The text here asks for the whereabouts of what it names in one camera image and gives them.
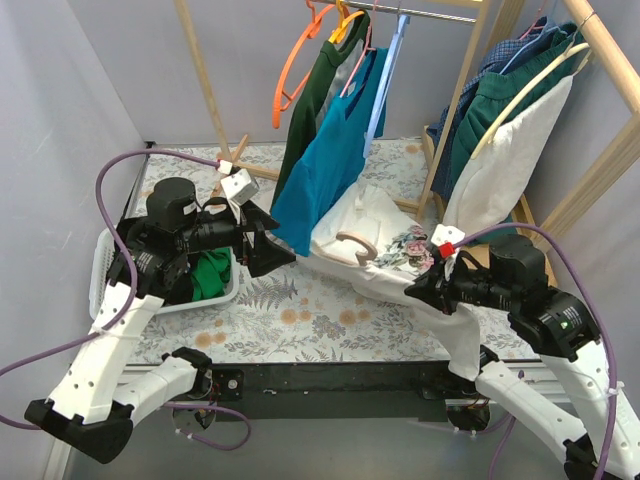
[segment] green cloth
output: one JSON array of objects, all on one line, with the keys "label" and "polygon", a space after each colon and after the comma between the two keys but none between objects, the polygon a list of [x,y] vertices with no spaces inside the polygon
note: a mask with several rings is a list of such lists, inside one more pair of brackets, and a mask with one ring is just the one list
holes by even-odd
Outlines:
[{"label": "green cloth", "polygon": [[365,12],[364,15],[356,17],[353,21],[349,35],[339,49],[336,49],[336,46],[328,41],[322,45],[320,55],[311,69],[309,79],[291,115],[287,146],[280,167],[278,183],[273,193],[272,206],[280,196],[294,165],[316,137],[316,116],[322,109],[336,70],[347,59],[358,41],[365,39],[369,23],[369,15]]},{"label": "green cloth", "polygon": [[[555,33],[551,42],[551,47],[534,57],[521,67],[507,75],[488,72],[480,80],[476,96],[469,106],[456,134],[453,138],[451,150],[451,180],[452,184],[460,178],[464,167],[467,165],[471,154],[480,142],[480,139],[498,118],[500,113],[513,100],[513,98],[531,81],[544,70],[558,55],[563,53],[571,42],[571,35],[576,31],[575,24],[566,24],[563,31]],[[583,41],[580,33],[576,35],[576,45]],[[504,123],[512,121],[516,116],[533,105],[538,99],[543,97],[549,90],[557,85],[567,75],[571,74],[576,56],[565,60],[556,67],[547,77],[524,97],[518,106],[509,114]],[[499,232],[485,235],[479,239],[480,243],[486,243],[491,238],[505,233],[516,233],[513,231],[500,230]]]},{"label": "green cloth", "polygon": [[193,284],[192,302],[208,300],[224,295],[224,287],[231,279],[231,252],[219,248],[202,253],[196,268],[191,272]]}]

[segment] floral print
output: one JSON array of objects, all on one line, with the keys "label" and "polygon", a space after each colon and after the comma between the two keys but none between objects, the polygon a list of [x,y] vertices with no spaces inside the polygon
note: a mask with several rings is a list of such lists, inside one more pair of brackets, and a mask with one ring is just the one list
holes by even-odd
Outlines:
[{"label": "floral print", "polygon": [[[180,151],[216,158],[217,148],[181,148]],[[247,163],[279,168],[283,145],[249,145]],[[152,156],[141,188],[151,192],[159,180],[180,176],[196,184],[198,200],[206,201],[219,175],[199,164]],[[419,198],[426,176],[418,140],[374,142],[366,181],[385,188],[392,197]],[[268,209],[274,182],[258,179],[255,201]],[[145,212],[139,196],[136,212]],[[415,225],[393,241],[395,268],[428,268],[423,246],[435,227],[435,208],[424,228]],[[129,359],[130,364],[157,364],[165,352],[181,346],[197,348],[217,363],[362,362],[444,360],[447,352],[430,335],[411,309],[358,295],[351,285],[324,276],[297,263],[251,278],[240,269],[240,290],[229,303],[155,317]],[[532,359],[530,347],[509,328],[506,315],[475,308],[486,345],[503,358]]]}]

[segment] blue hanger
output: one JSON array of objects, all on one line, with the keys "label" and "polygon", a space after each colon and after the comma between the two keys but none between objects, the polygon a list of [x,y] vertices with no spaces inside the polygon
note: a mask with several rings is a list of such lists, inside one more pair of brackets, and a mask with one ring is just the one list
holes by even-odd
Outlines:
[{"label": "blue hanger", "polygon": [[375,135],[376,128],[378,127],[378,121],[380,115],[382,115],[382,109],[384,102],[387,99],[389,93],[389,86],[391,85],[391,77],[393,76],[393,70],[396,67],[396,61],[398,60],[398,53],[402,46],[402,40],[404,38],[404,32],[409,25],[409,16],[400,15],[398,17],[398,25],[396,31],[391,39],[391,45],[387,52],[387,58],[384,61],[382,67],[382,76],[380,77],[380,83],[378,84],[378,91],[376,92],[376,99],[373,102],[373,110],[371,112],[371,119],[369,120],[369,128],[364,139],[364,158],[369,156],[369,150],[371,149],[371,142],[373,142],[373,136]]},{"label": "blue hanger", "polygon": [[533,40],[531,40],[526,45],[524,45],[522,48],[520,48],[520,50],[518,50],[516,52],[516,54],[513,57],[511,57],[511,60],[509,60],[509,62],[504,66],[504,68],[502,70],[500,70],[500,75],[504,75],[504,72],[507,71],[509,66],[518,57],[518,55],[520,55],[520,53],[525,51],[527,48],[529,48],[531,45],[533,45],[534,43],[539,41],[541,38],[546,37],[547,33],[553,32],[555,30],[560,30],[560,27],[555,25],[555,24],[553,24],[553,27],[549,27],[550,24],[553,24],[553,20],[547,19],[547,23],[545,23],[544,27],[542,27],[542,31],[538,34],[538,36],[536,38],[534,38]]}]

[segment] wooden clothes rack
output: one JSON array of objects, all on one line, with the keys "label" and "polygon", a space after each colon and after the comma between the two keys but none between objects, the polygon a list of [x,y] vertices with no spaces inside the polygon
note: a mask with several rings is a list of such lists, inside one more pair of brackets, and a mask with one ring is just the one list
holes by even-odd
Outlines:
[{"label": "wooden clothes rack", "polygon": [[[335,0],[313,0],[322,3],[335,3]],[[469,77],[469,71],[473,59],[478,53],[478,45],[484,30],[489,8],[492,0],[424,0],[430,3],[462,6],[474,9],[474,19],[442,15],[416,10],[406,10],[393,7],[377,7],[378,11],[392,11],[394,13],[406,13],[408,15],[437,18],[441,20],[473,24],[467,49],[462,60],[462,67],[458,74],[458,80],[451,97],[450,105],[458,104],[462,89]],[[592,51],[604,66],[609,77],[615,84],[618,92],[631,111],[631,118],[611,143],[604,149],[593,165],[582,176],[580,181],[564,197],[564,199],[551,212],[542,223],[542,228],[551,236],[559,237],[565,234],[584,213],[633,165],[640,157],[640,77],[620,50],[611,34],[608,32],[600,17],[595,13],[587,0],[563,0],[576,24],[580,26],[585,40],[591,46]],[[222,158],[234,162],[241,168],[246,168],[257,177],[277,180],[279,171],[255,165],[249,165],[239,161],[242,151],[246,147],[249,137],[244,135],[235,151],[231,152],[224,132],[220,114],[218,112],[213,87],[207,74],[204,57],[198,44],[193,21],[187,7],[187,0],[174,0],[176,11],[182,23],[193,64],[202,88],[207,110],[213,122],[218,136]],[[346,6],[371,9],[372,5],[355,1],[343,1]],[[513,28],[520,16],[525,0],[503,0],[498,10],[496,20],[491,28],[489,39],[485,47],[485,53],[498,42],[511,36]],[[446,117],[444,129],[438,148],[434,149],[428,136],[423,131],[425,159],[428,166],[427,179],[422,195],[416,202],[411,199],[396,199],[396,204],[404,211],[416,214],[420,219],[424,209],[431,198],[431,185],[442,157],[444,146],[451,130],[455,108],[450,108]],[[444,213],[444,204],[439,197],[434,195],[434,201],[440,216]],[[523,196],[512,213],[514,221],[533,224],[533,216]],[[537,234],[523,232],[529,235],[534,245],[543,251],[550,248],[547,242]]]}]

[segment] laundry basket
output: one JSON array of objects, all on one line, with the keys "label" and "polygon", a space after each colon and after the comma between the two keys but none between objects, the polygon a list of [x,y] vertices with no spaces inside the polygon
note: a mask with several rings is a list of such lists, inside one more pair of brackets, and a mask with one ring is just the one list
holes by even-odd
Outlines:
[{"label": "laundry basket", "polygon": [[[104,290],[106,287],[107,271],[111,266],[114,253],[113,237],[108,229],[104,229],[98,237],[98,245],[93,254],[93,268],[91,270],[91,283],[89,285],[89,313],[91,318],[95,320],[102,304]],[[225,293],[218,298],[210,300],[201,300],[199,302],[183,303],[180,305],[167,305],[158,310],[158,315],[163,313],[180,312],[183,310],[191,310],[194,308],[210,307],[211,305],[219,305],[229,302],[238,294],[240,286],[240,266],[236,261],[231,261],[231,278],[225,286]]]}]

